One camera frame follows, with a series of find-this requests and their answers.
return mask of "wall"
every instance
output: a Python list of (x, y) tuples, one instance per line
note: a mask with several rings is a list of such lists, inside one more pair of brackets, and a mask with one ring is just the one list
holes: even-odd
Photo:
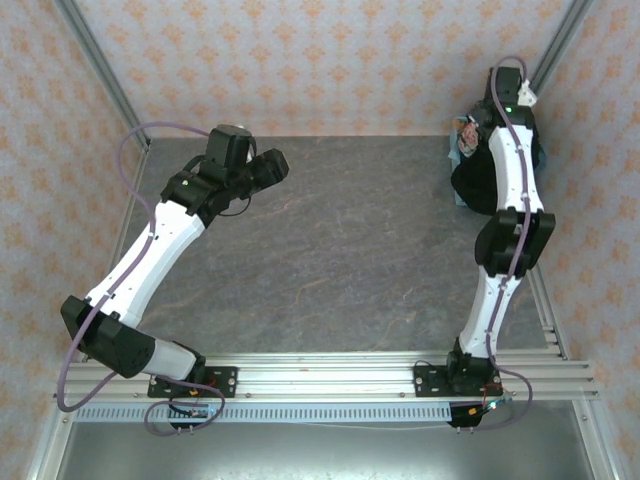
[(70, 342), (60, 305), (105, 273), (118, 233), (125, 126), (51, 0), (2, 2), (0, 22), (0, 464), (22, 479)]
[[(256, 135), (433, 135), (570, 0), (79, 0), (143, 121)], [(160, 132), (176, 136), (175, 131)]]
[(542, 260), (570, 337), (608, 387), (617, 444), (640, 475), (640, 17), (635, 0), (591, 8), (541, 95), (558, 230)]

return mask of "patterned wallpaper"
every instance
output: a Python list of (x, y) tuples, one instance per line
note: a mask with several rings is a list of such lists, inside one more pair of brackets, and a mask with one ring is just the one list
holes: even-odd
[(546, 280), (577, 358), (596, 362), (640, 476), (640, 16), (594, 4), (540, 97), (550, 153), (541, 190), (558, 217)]
[[(69, 337), (59, 308), (105, 273), (124, 124), (51, 0), (0, 5), (0, 464), (23, 479)], [(138, 153), (127, 152), (131, 171)]]
[(78, 1), (141, 120), (256, 135), (446, 133), (500, 57), (535, 68), (571, 1), (526, 3)]

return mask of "gray marble surface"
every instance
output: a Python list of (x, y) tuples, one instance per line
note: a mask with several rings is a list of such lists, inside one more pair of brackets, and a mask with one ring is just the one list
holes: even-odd
[[(154, 140), (140, 190), (157, 202), (206, 139)], [(213, 352), (451, 348), (478, 280), (488, 217), (457, 207), (444, 137), (264, 138), (291, 167), (249, 210), (217, 218), (169, 272), (141, 329)], [(242, 204), (233, 204), (237, 211)], [(146, 224), (134, 209), (125, 246)], [(544, 336), (527, 281), (499, 347)]]

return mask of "black cloth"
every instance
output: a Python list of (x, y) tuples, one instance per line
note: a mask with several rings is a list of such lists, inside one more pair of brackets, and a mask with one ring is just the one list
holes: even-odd
[[(540, 139), (538, 130), (534, 128), (531, 145), (531, 160), (534, 169), (540, 163), (539, 153)], [(496, 213), (498, 205), (496, 167), (487, 142), (481, 141), (469, 158), (461, 156), (460, 164), (451, 174), (451, 185), (474, 212), (483, 215)]]

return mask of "floral wallpaper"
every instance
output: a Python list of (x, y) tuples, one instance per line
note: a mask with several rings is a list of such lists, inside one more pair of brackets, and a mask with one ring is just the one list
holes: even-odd
[(540, 184), (558, 230), (546, 281), (577, 358), (596, 363), (617, 446), (640, 476), (640, 16), (635, 0), (591, 7), (540, 95), (549, 150)]
[[(0, 464), (23, 479), (69, 336), (59, 308), (106, 273), (127, 196), (124, 123), (50, 0), (0, 5)], [(138, 159), (135, 145), (125, 165)]]
[[(143, 121), (256, 135), (434, 135), (571, 0), (79, 0)], [(174, 131), (156, 135), (175, 136)]]

